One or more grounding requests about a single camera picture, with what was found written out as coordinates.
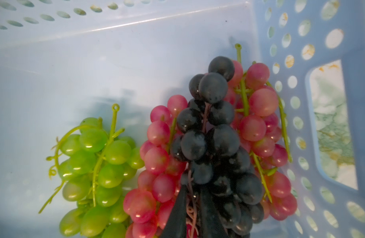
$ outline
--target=plastic basket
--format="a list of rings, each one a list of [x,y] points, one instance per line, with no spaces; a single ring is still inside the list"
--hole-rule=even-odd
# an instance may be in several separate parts
[[[207,70],[215,56],[235,58],[235,43],[243,46],[244,68],[253,60],[264,62],[271,71],[280,64],[271,83],[280,80],[281,98],[290,102],[296,96],[301,104],[293,109],[287,103],[285,108],[294,162],[283,168],[285,174],[291,169],[296,176],[292,184],[299,195],[300,214],[284,222],[269,218],[254,226],[252,237],[365,237],[364,0],[338,0],[336,14],[325,19],[323,7],[335,1],[114,2],[0,1],[0,237],[61,237],[58,222],[74,203],[57,196],[44,213],[37,214],[59,183],[46,179],[45,158],[56,136],[85,117],[109,121],[110,105],[117,102],[120,126],[138,143],[145,141],[151,109],[176,93],[189,98],[189,79]],[[326,37],[334,29],[341,29],[344,37],[337,47],[328,48]],[[286,34],[291,41],[284,47]],[[307,44],[315,52],[305,60],[302,50]],[[327,178],[318,159],[308,75],[338,59],[359,190]],[[298,80],[293,89],[287,86],[292,75]],[[304,122],[301,130],[293,126],[295,116]],[[296,146],[298,137],[306,141],[305,150]],[[299,166],[301,156],[307,159],[308,170]],[[302,177],[312,183],[311,191],[301,184]],[[324,188],[333,194],[334,203],[322,197]],[[360,206],[364,219],[352,216],[351,202]],[[328,223],[325,211],[334,215],[337,226]],[[311,219],[316,226],[309,224]]]

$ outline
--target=red grape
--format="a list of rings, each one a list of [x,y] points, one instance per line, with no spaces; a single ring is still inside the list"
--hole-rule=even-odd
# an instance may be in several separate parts
[[[168,174],[160,174],[153,181],[152,194],[159,202],[166,202],[172,199],[175,190],[176,183],[173,177]]]
[[[278,108],[278,95],[266,88],[259,89],[250,96],[249,105],[250,110],[255,115],[260,117],[269,116]]]
[[[139,174],[137,178],[137,187],[141,191],[152,191],[152,184],[155,178],[157,177],[156,174],[152,174],[148,170],[144,170]]]
[[[154,121],[169,121],[170,112],[166,106],[157,106],[151,111],[151,122]]]
[[[147,130],[148,140],[154,145],[166,144],[169,141],[170,129],[164,121],[154,121]]]
[[[177,117],[178,114],[188,107],[188,101],[182,95],[173,95],[168,100],[168,109],[172,117]]]
[[[266,184],[271,195],[275,197],[284,198],[291,193],[290,180],[280,172],[275,172],[275,174],[267,176]]]
[[[252,151],[262,158],[271,156],[275,149],[275,142],[268,137],[263,137],[261,140],[251,144]]]
[[[261,88],[270,78],[269,67],[262,63],[256,63],[250,66],[246,75],[246,86],[257,90]]]
[[[239,131],[245,140],[261,140],[266,134],[266,124],[262,118],[256,115],[249,115],[242,119],[239,125]]]
[[[161,174],[169,163],[169,155],[163,148],[154,147],[145,155],[145,168],[152,174]]]

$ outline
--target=basket hole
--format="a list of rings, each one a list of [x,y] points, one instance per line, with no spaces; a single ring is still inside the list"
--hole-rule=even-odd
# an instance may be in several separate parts
[[[34,4],[31,1],[28,0],[17,0],[17,2],[21,5],[24,5],[25,7],[34,7]]]
[[[290,46],[291,44],[291,35],[290,34],[285,34],[281,40],[281,44],[283,45],[284,48],[287,48],[288,46]]]
[[[330,0],[326,2],[322,9],[322,19],[325,21],[332,19],[336,15],[339,6],[340,3],[338,0]]]
[[[307,5],[307,0],[296,0],[295,11],[297,13],[303,11],[306,5]]]
[[[334,228],[339,227],[339,223],[338,223],[337,219],[334,217],[334,215],[331,212],[325,210],[324,217],[329,222],[329,224],[331,224],[331,226],[333,226]]]
[[[360,222],[365,223],[365,211],[355,202],[347,202],[347,208],[352,216],[354,216]]]
[[[311,21],[310,20],[304,20],[299,25],[299,35],[305,36],[308,34],[308,32],[311,29]]]

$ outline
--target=grape bunch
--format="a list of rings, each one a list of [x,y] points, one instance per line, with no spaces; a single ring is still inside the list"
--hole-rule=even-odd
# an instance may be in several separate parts
[[[101,118],[85,118],[60,141],[57,140],[55,155],[47,158],[55,160],[49,175],[58,173],[62,183],[39,213],[62,189],[63,198],[77,205],[59,224],[64,236],[79,232],[94,238],[125,236],[129,220],[123,209],[121,183],[134,177],[144,162],[140,148],[131,137],[118,137],[124,132],[124,128],[115,132],[119,105],[114,104],[112,109],[109,133],[102,128]],[[62,154],[69,158],[59,164]]]

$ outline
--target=pink grape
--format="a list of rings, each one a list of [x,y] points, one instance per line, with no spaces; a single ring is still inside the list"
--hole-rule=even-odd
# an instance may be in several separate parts
[[[163,148],[151,148],[145,155],[145,168],[152,174],[161,174],[166,170],[169,163],[169,155]]]
[[[154,145],[166,144],[169,141],[170,129],[164,121],[154,121],[147,130],[148,140]]]
[[[255,115],[260,117],[269,116],[278,108],[278,95],[266,88],[259,89],[250,96],[249,105],[250,110]]]
[[[172,199],[175,190],[176,183],[173,177],[168,174],[160,174],[153,181],[152,194],[159,202],[166,202]]]
[[[290,180],[280,172],[266,176],[266,184],[270,193],[275,197],[284,198],[291,193]]]
[[[270,78],[269,67],[263,63],[250,66],[246,74],[246,86],[253,90],[261,88]]]
[[[151,111],[151,122],[154,121],[169,121],[170,112],[166,106],[157,106]]]
[[[275,144],[275,150],[272,155],[268,158],[265,158],[266,162],[275,167],[282,167],[287,164],[288,161],[288,153],[286,148],[279,144]]]
[[[271,131],[275,130],[276,127],[278,127],[279,124],[279,118],[275,113],[272,113],[271,115],[267,117],[262,117],[264,122],[266,123],[266,133],[270,133]]]
[[[261,140],[266,134],[266,124],[256,115],[244,117],[239,124],[239,131],[243,139],[248,141]]]
[[[275,209],[285,216],[293,215],[298,208],[298,202],[291,193],[284,198],[272,197],[272,201],[274,202],[273,206]]]
[[[148,170],[144,170],[139,174],[137,178],[137,187],[141,191],[152,191],[152,184],[155,178],[157,177],[156,174],[152,174]]]
[[[188,107],[188,101],[182,95],[173,95],[169,98],[167,106],[172,117],[177,117],[182,110]]]
[[[149,221],[139,224],[134,223],[132,228],[132,235],[134,238],[152,238],[157,231],[157,222],[155,218]]]
[[[172,211],[174,206],[174,201],[170,200],[161,204],[160,209],[157,213],[157,224],[161,229],[165,228],[166,222],[168,221],[170,212]]]

